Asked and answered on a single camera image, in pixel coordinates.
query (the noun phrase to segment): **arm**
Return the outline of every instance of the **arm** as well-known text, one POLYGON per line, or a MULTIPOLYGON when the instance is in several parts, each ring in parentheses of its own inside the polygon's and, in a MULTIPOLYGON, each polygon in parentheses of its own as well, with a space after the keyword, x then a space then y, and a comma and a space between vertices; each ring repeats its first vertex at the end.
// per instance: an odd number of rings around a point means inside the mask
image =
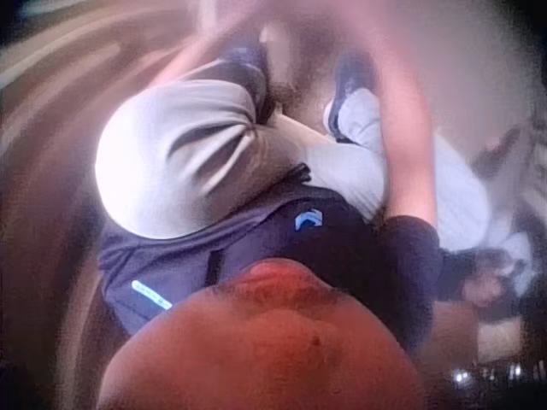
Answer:
POLYGON ((149 87, 163 85, 179 79, 195 68, 213 61, 235 38, 248 30, 257 28, 259 16, 264 15, 264 4, 259 1, 249 7, 238 7, 210 33, 196 36, 190 43, 152 80, 149 87))
POLYGON ((386 218, 409 215, 435 226, 432 125, 421 87, 391 38, 389 19, 373 7, 347 3, 337 9, 355 47, 368 53, 376 68, 389 179, 386 218))

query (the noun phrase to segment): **skin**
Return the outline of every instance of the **skin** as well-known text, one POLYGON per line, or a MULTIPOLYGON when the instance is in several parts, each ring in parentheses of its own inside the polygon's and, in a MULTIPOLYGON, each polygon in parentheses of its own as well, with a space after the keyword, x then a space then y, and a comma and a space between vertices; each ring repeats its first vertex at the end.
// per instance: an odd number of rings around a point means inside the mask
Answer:
POLYGON ((114 357, 100 408, 423 408, 391 333, 294 261, 261 261, 158 316, 114 357))
MULTIPOLYGON (((425 99, 390 39, 381 2, 321 1, 333 24, 376 66, 389 171, 387 217, 411 215, 435 226, 425 99)), ((253 3, 258 5, 240 9, 185 49, 153 85, 216 58, 269 9, 266 1, 253 3)), ((281 6, 292 9, 290 3, 281 6)), ((261 261, 152 320, 112 359, 99 397, 102 409, 423 407, 416 371, 382 323, 288 260, 261 261)))

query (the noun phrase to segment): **navy blue shirt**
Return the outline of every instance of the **navy blue shirt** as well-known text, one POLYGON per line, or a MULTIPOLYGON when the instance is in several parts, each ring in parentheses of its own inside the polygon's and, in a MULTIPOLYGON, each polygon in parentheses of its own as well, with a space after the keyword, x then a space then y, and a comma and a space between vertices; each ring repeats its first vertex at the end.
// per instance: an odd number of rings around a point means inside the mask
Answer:
POLYGON ((374 229, 340 195, 281 188, 189 237, 137 237, 109 222, 99 266, 103 292, 131 334, 204 287, 272 257, 299 261, 354 296, 407 350, 426 335, 440 270, 438 236, 401 216, 374 229))

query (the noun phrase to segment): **gray pants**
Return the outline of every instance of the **gray pants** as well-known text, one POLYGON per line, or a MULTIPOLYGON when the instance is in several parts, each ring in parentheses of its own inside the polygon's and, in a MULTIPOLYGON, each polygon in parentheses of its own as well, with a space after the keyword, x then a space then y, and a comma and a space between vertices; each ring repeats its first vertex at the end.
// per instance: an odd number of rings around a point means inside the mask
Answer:
MULTIPOLYGON (((266 90, 259 70, 245 66, 246 79, 219 76, 224 65, 143 91, 115 112, 96 161, 109 216, 141 237, 182 237, 222 220, 305 162, 311 185, 337 191, 371 219, 386 184, 376 97, 358 90, 340 110, 340 131, 358 144, 305 144, 256 124, 266 90)), ((442 138, 436 157, 441 245, 476 246, 490 219, 485 189, 442 138)))

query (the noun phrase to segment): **blue logo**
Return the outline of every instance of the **blue logo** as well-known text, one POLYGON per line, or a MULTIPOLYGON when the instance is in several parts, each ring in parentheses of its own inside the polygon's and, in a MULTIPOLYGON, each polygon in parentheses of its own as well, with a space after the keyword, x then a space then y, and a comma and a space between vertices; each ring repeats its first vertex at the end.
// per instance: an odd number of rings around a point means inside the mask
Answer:
POLYGON ((313 224, 313 226, 323 226, 323 213, 317 209, 310 209, 308 212, 299 214, 294 222, 295 231, 300 231, 306 222, 313 224))

